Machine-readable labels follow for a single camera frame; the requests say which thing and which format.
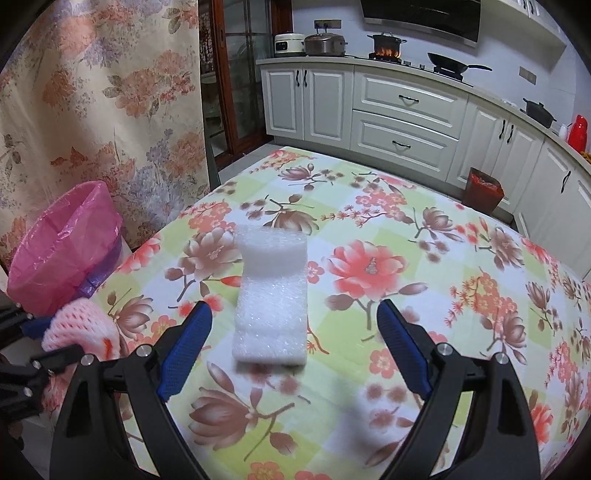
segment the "red thermos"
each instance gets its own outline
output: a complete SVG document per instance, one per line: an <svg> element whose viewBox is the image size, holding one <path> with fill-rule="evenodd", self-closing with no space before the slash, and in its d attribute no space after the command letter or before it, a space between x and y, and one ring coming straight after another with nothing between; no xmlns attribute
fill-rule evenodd
<svg viewBox="0 0 591 480"><path fill-rule="evenodd" d="M577 152L584 152L587 148L587 120L583 115L577 115L569 135L569 145Z"/></svg>

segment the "table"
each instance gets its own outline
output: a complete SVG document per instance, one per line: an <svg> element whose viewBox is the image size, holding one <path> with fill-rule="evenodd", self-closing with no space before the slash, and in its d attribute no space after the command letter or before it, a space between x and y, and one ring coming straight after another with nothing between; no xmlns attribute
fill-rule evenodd
<svg viewBox="0 0 591 480"><path fill-rule="evenodd" d="M309 235L303 368L232 359L241 224ZM376 331L385 297L462 355L508 354L551 472L591 410L591 286L503 223L398 177L278 150L183 212L94 299L129 351L153 344L198 300L212 308L212 332L167 405L213 480L373 480L421 406ZM464 394L436 470L453 460L469 403ZM139 465L155 472L122 411Z"/></svg>

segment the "white foam block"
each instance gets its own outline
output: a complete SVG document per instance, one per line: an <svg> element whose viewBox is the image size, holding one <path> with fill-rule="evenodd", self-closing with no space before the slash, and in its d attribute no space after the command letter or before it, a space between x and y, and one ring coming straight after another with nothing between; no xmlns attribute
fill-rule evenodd
<svg viewBox="0 0 591 480"><path fill-rule="evenodd" d="M307 237L278 228L238 226L244 270L232 355L240 362L306 363Z"/></svg>

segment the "pan handle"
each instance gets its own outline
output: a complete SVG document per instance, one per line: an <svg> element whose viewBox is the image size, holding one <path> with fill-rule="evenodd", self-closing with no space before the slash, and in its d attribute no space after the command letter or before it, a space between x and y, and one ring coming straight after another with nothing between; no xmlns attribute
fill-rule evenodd
<svg viewBox="0 0 591 480"><path fill-rule="evenodd" d="M469 69L481 69L481 70L488 70L489 72L492 72L492 69L490 67L485 67L484 65L468 65L467 67Z"/></svg>

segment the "pink plastic bag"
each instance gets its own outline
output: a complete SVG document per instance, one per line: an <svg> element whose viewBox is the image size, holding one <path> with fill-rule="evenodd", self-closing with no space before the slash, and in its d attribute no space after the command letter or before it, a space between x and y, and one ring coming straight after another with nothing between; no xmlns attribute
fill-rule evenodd
<svg viewBox="0 0 591 480"><path fill-rule="evenodd" d="M121 223L105 182L77 185L22 239L8 274L8 295L36 316L55 314L84 295L87 276L120 247Z"/></svg>

